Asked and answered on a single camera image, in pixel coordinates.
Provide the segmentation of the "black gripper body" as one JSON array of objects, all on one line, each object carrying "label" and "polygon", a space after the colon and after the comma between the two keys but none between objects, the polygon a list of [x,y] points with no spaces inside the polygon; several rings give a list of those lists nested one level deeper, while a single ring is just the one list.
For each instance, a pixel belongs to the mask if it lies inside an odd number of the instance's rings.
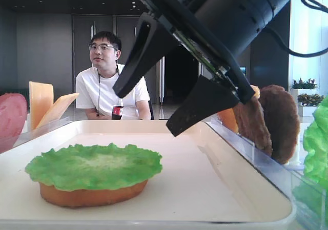
[{"label": "black gripper body", "polygon": [[179,0],[140,0],[155,19],[242,103],[255,94],[229,49]]}]

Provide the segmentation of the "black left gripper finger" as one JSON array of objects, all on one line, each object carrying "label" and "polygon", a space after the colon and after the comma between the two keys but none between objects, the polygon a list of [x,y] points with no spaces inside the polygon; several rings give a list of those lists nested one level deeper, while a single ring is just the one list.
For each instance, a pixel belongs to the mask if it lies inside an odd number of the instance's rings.
[{"label": "black left gripper finger", "polygon": [[160,22],[143,13],[137,23],[133,48],[113,86],[115,94],[124,98],[161,58],[177,46],[178,41]]}]

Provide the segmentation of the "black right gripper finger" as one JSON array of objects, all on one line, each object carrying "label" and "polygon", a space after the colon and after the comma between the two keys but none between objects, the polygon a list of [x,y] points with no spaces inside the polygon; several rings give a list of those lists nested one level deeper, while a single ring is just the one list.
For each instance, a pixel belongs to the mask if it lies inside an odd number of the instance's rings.
[{"label": "black right gripper finger", "polygon": [[232,108],[238,103],[238,98],[230,89],[201,75],[189,96],[169,118],[166,126],[176,137],[203,119]]}]

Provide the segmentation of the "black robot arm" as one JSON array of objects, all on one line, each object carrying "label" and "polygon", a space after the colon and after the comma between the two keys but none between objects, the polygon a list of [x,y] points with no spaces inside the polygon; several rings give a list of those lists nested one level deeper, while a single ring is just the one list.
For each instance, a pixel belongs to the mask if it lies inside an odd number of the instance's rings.
[{"label": "black robot arm", "polygon": [[289,0],[140,0],[148,9],[137,23],[134,46],[113,86],[125,97],[160,59],[184,46],[212,78],[200,76],[167,121],[177,136],[254,95],[236,60]]}]

